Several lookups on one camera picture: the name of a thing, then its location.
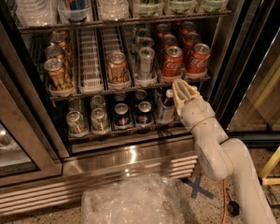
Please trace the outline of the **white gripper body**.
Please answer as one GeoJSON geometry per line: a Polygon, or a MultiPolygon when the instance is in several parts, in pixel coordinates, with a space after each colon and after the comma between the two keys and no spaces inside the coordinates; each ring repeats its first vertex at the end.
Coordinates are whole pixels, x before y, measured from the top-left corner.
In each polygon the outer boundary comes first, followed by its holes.
{"type": "Polygon", "coordinates": [[[204,99],[191,99],[179,110],[181,122],[187,130],[191,130],[201,121],[215,116],[213,108],[204,99]]]}

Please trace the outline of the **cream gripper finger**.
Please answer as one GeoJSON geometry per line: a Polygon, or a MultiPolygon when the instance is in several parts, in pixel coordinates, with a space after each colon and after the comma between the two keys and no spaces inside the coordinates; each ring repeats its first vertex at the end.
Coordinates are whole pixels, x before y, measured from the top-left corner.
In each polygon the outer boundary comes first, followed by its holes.
{"type": "Polygon", "coordinates": [[[185,80],[182,80],[180,83],[180,97],[182,100],[189,101],[191,99],[201,99],[202,96],[198,92],[197,89],[195,89],[193,86],[188,84],[185,80]]]}
{"type": "Polygon", "coordinates": [[[176,79],[173,82],[172,90],[173,90],[173,96],[174,96],[174,103],[175,103],[175,109],[178,115],[181,115],[181,111],[185,105],[185,100],[183,97],[183,92],[180,90],[179,86],[182,84],[181,79],[176,79]]]}

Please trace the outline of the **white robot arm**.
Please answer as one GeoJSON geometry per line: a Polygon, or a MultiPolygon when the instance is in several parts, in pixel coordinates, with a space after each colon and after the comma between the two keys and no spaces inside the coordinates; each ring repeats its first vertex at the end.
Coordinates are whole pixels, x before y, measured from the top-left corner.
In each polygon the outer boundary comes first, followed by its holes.
{"type": "Polygon", "coordinates": [[[232,180],[244,224],[276,224],[246,145],[228,137],[210,104],[185,80],[175,79],[172,89],[177,115],[193,135],[206,175],[216,181],[232,180]]]}

